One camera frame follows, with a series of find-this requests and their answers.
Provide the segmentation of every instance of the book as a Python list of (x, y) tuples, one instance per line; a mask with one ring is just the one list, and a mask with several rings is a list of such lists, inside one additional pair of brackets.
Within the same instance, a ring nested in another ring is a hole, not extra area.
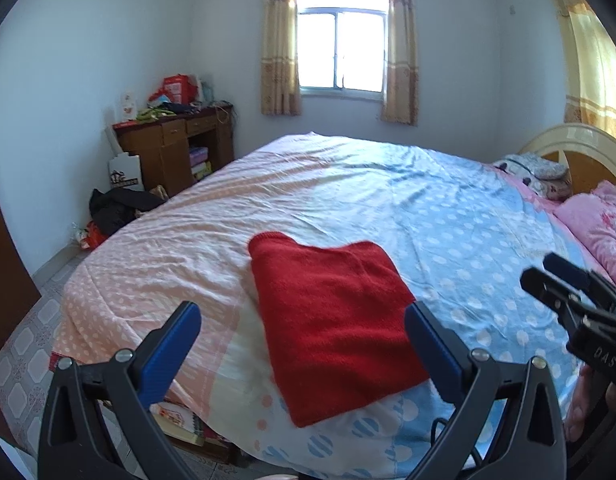
[(160, 402), (150, 406), (150, 413), (163, 433), (195, 446), (203, 446), (203, 422), (191, 410), (171, 402)]
[(180, 428), (176, 424), (170, 422), (167, 418), (155, 415), (152, 413), (152, 416), (156, 420), (157, 424), (161, 428), (164, 434), (171, 436), (177, 440), (181, 440), (182, 442), (187, 442), (188, 444), (192, 444), (193, 446), (203, 446), (205, 443), (205, 439), (203, 435), (197, 435), (195, 433), (190, 433), (183, 428)]
[(200, 180), (203, 180), (205, 177), (207, 177), (212, 172), (213, 172), (213, 167), (209, 161), (202, 162), (201, 164), (198, 164), (197, 166), (192, 168), (192, 174), (197, 180), (197, 182)]

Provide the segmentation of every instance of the screw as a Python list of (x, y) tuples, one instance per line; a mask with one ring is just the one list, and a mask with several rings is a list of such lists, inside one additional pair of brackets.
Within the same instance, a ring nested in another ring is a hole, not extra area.
[(531, 363), (535, 368), (539, 368), (539, 370), (543, 370), (548, 366), (546, 359), (544, 359), (543, 357), (539, 357), (538, 355), (532, 358)]
[(70, 359), (69, 357), (64, 357), (59, 361), (59, 364), (57, 364), (57, 366), (59, 367), (59, 370), (67, 370), (72, 366), (72, 359)]
[(480, 363), (486, 362), (490, 359), (490, 354), (483, 348), (475, 348), (472, 352), (470, 352), (470, 355), (472, 355), (472, 357)]
[(118, 351), (114, 355), (114, 358), (119, 363), (127, 363), (130, 359), (133, 358), (133, 356), (134, 356), (134, 353), (132, 352), (132, 350), (128, 350), (127, 348), (124, 348), (123, 350)]

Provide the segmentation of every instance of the pink pillow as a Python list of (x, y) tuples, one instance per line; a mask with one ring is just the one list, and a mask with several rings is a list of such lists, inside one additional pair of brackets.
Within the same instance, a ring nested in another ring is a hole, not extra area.
[(616, 284), (616, 187), (603, 181), (591, 194), (575, 195), (554, 210)]

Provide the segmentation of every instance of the curtain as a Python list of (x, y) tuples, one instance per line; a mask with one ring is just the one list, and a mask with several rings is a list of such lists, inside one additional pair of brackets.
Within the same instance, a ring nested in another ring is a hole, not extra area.
[(261, 113), (300, 115), (297, 0), (265, 0)]
[(565, 121), (616, 139), (616, 47), (586, 0), (554, 0), (568, 70)]
[(381, 119), (415, 126), (419, 115), (419, 69), (414, 0), (390, 0), (384, 87)]

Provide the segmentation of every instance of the folded red towel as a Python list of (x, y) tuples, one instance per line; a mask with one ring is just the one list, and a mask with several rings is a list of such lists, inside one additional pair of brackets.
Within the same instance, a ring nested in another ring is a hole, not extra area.
[(378, 245), (320, 249), (261, 233), (248, 250), (275, 381), (294, 424), (427, 379), (403, 326), (414, 297)]

